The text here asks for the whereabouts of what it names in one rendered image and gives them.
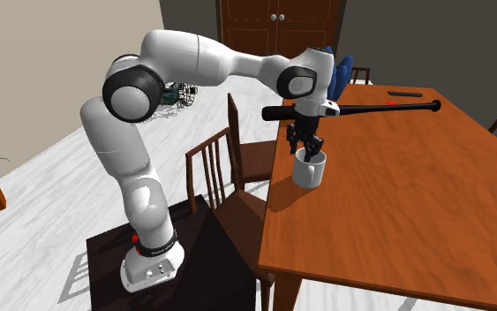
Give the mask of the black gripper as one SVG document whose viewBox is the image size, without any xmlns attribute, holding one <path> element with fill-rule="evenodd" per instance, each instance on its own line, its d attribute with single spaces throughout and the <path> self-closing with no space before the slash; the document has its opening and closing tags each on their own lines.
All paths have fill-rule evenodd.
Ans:
<svg viewBox="0 0 497 311">
<path fill-rule="evenodd" d="M 316 156 L 323 145 L 324 140 L 315 135 L 319 126 L 320 117 L 308 117 L 297 114 L 294 124 L 288 124 L 286 129 L 286 140 L 290 144 L 290 154 L 297 151 L 298 140 L 305 140 L 304 161 L 309 163 Z"/>
</svg>

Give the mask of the white mug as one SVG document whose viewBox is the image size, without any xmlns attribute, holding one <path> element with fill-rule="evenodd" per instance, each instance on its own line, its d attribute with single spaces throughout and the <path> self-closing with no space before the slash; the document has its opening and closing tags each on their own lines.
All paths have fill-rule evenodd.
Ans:
<svg viewBox="0 0 497 311">
<path fill-rule="evenodd" d="M 292 169 L 292 180 L 300 187 L 313 189 L 320 185 L 327 156 L 323 151 L 311 156 L 308 162 L 305 161 L 305 149 L 300 148 L 294 154 L 294 164 Z"/>
</svg>

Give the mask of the blue soft object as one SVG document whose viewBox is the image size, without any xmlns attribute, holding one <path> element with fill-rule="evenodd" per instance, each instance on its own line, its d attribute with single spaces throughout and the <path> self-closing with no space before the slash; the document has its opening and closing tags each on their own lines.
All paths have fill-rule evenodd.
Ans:
<svg viewBox="0 0 497 311">
<path fill-rule="evenodd" d="M 336 102 L 343 90 L 350 82 L 353 66 L 353 56 L 348 55 L 334 67 L 330 83 L 328 85 L 328 100 Z"/>
</svg>

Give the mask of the black baseball bat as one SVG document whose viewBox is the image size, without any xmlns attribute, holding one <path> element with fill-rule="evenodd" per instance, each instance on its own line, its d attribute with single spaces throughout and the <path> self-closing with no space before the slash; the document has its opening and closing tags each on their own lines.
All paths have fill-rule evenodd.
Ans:
<svg viewBox="0 0 497 311">
<path fill-rule="evenodd" d="M 305 117 L 337 117 L 368 112 L 396 111 L 396 110 L 431 110 L 438 111 L 441 108 L 439 100 L 425 103 L 394 104 L 394 105 L 337 105 L 332 103 L 329 108 L 321 105 L 313 114 L 303 114 L 296 110 L 296 105 L 291 106 L 266 106 L 261 111 L 261 117 L 265 121 L 294 120 L 298 115 Z"/>
</svg>

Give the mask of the brown wooden table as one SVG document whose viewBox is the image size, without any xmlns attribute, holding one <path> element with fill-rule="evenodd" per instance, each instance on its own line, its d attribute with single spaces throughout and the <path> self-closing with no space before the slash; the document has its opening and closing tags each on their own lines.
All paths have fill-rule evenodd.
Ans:
<svg viewBox="0 0 497 311">
<path fill-rule="evenodd" d="M 351 84 L 340 101 L 399 104 L 388 91 Z M 304 189 L 277 133 L 259 257 L 274 311 L 293 311 L 305 279 L 497 311 L 494 135 L 448 100 L 323 118 L 318 135 L 326 167 Z"/>
</svg>

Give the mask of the brown wooden cabinet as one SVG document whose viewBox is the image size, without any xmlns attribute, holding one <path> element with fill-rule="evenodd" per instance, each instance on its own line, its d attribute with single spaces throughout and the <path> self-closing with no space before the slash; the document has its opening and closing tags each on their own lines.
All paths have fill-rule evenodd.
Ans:
<svg viewBox="0 0 497 311">
<path fill-rule="evenodd" d="M 218 38 L 257 56 L 293 58 L 308 47 L 337 50 L 348 0 L 215 0 Z"/>
</svg>

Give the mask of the dark robot stand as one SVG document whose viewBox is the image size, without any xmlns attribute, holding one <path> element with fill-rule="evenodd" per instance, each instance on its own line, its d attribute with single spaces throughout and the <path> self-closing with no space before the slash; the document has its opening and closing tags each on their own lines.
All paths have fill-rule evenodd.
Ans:
<svg viewBox="0 0 497 311">
<path fill-rule="evenodd" d="M 123 224 L 87 239 L 92 311 L 255 311 L 256 280 L 202 196 L 197 213 L 188 201 L 169 207 L 185 250 L 177 276 L 129 293 L 119 265 L 133 249 L 133 228 Z"/>
</svg>

